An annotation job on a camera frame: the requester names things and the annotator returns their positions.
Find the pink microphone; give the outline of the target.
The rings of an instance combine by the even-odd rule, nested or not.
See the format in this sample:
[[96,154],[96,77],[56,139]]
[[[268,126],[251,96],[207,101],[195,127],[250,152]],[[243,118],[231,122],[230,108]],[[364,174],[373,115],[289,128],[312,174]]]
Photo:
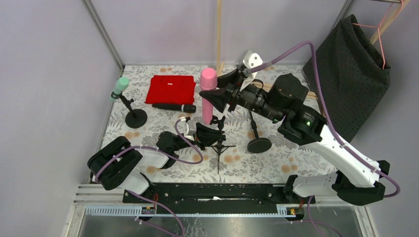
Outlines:
[[204,92],[204,96],[202,96],[202,119],[205,124],[210,124],[213,116],[213,105],[210,101],[208,101],[209,94],[207,91],[216,89],[216,70],[213,68],[203,69],[200,74],[199,85],[201,92]]

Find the black tripod mic stand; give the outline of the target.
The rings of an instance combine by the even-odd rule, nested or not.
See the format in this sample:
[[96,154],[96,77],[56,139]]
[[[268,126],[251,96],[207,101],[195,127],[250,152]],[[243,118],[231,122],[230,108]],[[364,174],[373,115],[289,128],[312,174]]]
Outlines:
[[[212,124],[217,124],[218,127],[218,131],[220,135],[223,135],[225,132],[223,131],[224,129],[224,122],[225,122],[226,117],[223,116],[222,118],[218,118],[217,116],[212,116],[212,119],[210,121],[210,125]],[[226,138],[221,138],[217,141],[216,145],[212,145],[211,148],[216,151],[217,153],[217,173],[219,174],[219,167],[220,167],[220,157],[221,155],[229,148],[234,148],[236,147],[236,145],[223,145],[223,142],[226,141]]]

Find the round-base mic stand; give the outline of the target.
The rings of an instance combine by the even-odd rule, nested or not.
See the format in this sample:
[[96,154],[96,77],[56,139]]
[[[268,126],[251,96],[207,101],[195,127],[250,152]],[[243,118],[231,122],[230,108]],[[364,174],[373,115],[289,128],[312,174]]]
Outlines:
[[115,94],[111,93],[111,99],[120,99],[125,107],[129,110],[128,114],[125,117],[125,123],[130,128],[140,128],[142,127],[147,121],[147,114],[142,109],[133,109],[131,107],[131,103],[134,102],[133,99],[126,99],[123,94]]
[[249,117],[255,138],[248,142],[247,150],[253,154],[260,154],[268,151],[272,147],[272,142],[268,138],[259,137],[257,125],[251,111],[249,111]]

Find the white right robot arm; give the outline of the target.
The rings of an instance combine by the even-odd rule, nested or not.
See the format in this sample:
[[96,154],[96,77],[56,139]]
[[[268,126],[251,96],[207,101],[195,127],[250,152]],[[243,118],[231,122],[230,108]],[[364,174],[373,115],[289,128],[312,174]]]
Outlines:
[[283,188],[291,202],[311,196],[336,196],[357,206],[384,199],[385,186],[379,182],[390,165],[358,152],[339,135],[334,135],[326,118],[304,105],[308,89],[292,74],[277,77],[269,91],[245,85],[239,70],[223,75],[220,89],[203,90],[200,96],[219,112],[237,106],[248,109],[273,123],[287,140],[312,150],[331,163],[336,171],[326,175],[291,175]]

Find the mint green microphone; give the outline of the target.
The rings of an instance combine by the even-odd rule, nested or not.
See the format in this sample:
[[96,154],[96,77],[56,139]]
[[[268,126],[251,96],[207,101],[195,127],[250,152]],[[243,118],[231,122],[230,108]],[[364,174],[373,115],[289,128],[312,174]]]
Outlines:
[[115,83],[115,87],[110,96],[110,101],[115,101],[118,99],[123,91],[128,88],[128,85],[129,79],[127,77],[120,77]]

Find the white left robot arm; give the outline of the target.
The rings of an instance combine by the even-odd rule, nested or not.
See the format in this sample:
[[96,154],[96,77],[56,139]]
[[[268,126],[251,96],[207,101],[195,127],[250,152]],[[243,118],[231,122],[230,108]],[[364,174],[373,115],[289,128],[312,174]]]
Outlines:
[[155,148],[133,146],[126,137],[119,136],[94,154],[87,161],[87,166],[94,174],[94,181],[100,183],[105,190],[121,188],[142,194],[151,183],[145,175],[135,174],[135,168],[152,166],[167,169],[181,161],[177,151],[188,147],[204,151],[214,143],[226,139],[224,131],[211,129],[200,123],[190,125],[188,129],[185,134],[162,132]]

